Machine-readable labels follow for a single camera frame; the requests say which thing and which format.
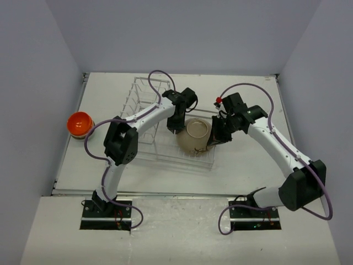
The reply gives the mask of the large beige ceramic bowl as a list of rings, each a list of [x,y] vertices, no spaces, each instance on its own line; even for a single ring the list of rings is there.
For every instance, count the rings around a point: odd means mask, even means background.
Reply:
[[[185,128],[176,135],[181,150],[190,156],[200,156],[211,150],[207,142],[211,135],[211,124],[203,119],[191,118]]]

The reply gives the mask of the orange plastic bowl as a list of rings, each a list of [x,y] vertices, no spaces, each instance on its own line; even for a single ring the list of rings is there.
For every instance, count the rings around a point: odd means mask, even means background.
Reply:
[[[87,113],[75,112],[67,120],[67,130],[73,137],[84,137],[93,124],[93,119]]]

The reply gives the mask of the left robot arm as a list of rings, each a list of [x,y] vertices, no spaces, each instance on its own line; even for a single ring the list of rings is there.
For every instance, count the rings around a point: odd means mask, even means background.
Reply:
[[[186,110],[197,101],[190,88],[182,92],[168,90],[143,111],[126,119],[117,116],[106,121],[110,125],[103,142],[105,157],[100,158],[106,161],[106,169],[100,187],[92,195],[97,213],[108,217],[114,212],[117,186],[125,166],[137,155],[138,138],[162,120],[167,121],[167,128],[173,134],[180,133],[185,128]]]

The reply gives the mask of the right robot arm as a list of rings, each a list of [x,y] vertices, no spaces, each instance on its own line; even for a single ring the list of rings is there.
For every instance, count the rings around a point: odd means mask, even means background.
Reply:
[[[296,211],[323,196],[325,164],[311,160],[284,139],[260,106],[248,107],[239,93],[218,97],[214,105],[218,114],[212,117],[208,146],[230,142],[233,133],[242,131],[260,144],[285,177],[279,187],[263,187],[247,195],[250,216],[258,217],[271,206]]]

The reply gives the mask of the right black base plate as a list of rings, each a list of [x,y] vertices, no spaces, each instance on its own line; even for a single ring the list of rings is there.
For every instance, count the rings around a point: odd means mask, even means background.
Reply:
[[[247,208],[234,207],[235,205],[246,205],[247,199],[237,196],[229,200],[228,205],[231,229],[233,231],[257,231],[257,230],[281,230],[279,212],[276,208],[257,211]]]

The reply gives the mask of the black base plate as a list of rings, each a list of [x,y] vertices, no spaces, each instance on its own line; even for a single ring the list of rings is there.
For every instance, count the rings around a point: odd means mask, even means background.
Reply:
[[[257,231],[257,230],[281,230],[279,212],[276,208],[257,211],[247,208],[234,207],[235,205],[246,205],[247,199],[237,196],[229,200],[228,205],[231,229],[233,231]]]
[[[91,200],[83,200],[83,206],[80,230],[111,230],[111,231],[131,231],[131,200],[118,201],[120,204],[127,206],[121,207],[113,204],[109,206],[105,212],[99,208]]]

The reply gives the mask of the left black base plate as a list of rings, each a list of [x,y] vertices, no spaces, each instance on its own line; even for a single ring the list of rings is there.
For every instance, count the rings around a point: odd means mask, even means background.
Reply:
[[[105,212],[99,208],[91,200],[83,200],[83,206],[80,230],[111,230],[111,231],[131,231],[131,200],[118,201],[120,204],[127,206],[121,207],[113,204],[109,206]]]

